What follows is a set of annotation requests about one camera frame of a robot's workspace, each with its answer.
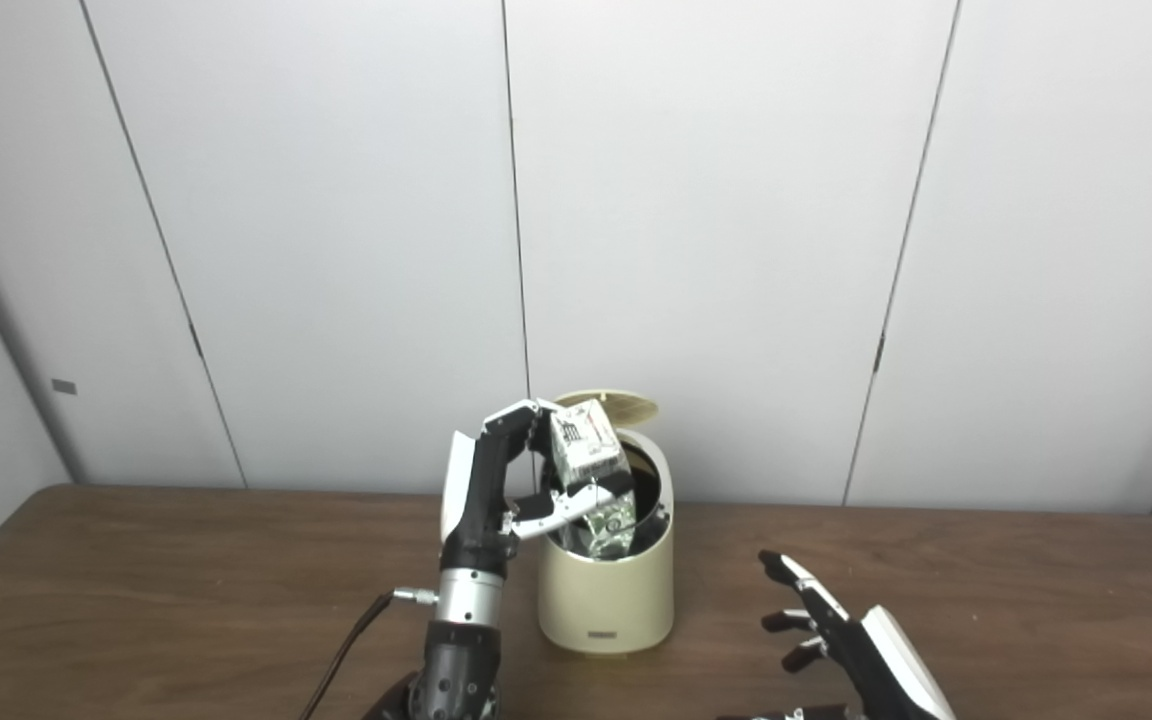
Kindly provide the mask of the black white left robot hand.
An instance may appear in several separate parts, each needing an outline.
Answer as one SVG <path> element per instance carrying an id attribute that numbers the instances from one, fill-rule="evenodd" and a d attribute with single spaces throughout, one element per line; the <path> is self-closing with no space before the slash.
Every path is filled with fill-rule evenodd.
<path id="1" fill-rule="evenodd" d="M 609 450 L 573 450 L 576 423 L 566 407 L 524 397 L 488 416 L 479 435 L 454 433 L 444 483 L 440 538 L 442 571 L 479 571 L 505 578 L 521 541 L 558 532 L 631 497 L 634 475 L 620 461 L 622 446 L 605 432 Z M 511 461 L 536 454 L 558 471 L 559 487 L 509 502 Z"/>

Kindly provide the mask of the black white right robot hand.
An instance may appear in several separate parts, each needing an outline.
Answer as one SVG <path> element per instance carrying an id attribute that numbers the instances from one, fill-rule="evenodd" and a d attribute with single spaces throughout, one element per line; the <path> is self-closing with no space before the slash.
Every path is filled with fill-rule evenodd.
<path id="1" fill-rule="evenodd" d="M 786 673 L 796 674 L 828 659 L 846 670 L 861 700 L 858 714 L 846 703 L 756 714 L 755 719 L 955 719 L 929 666 L 904 629 L 881 605 L 855 617 L 814 574 L 783 553 L 763 550 L 758 558 L 770 579 L 799 597 L 799 609 L 771 612 L 765 632 L 808 632 L 782 657 Z"/>

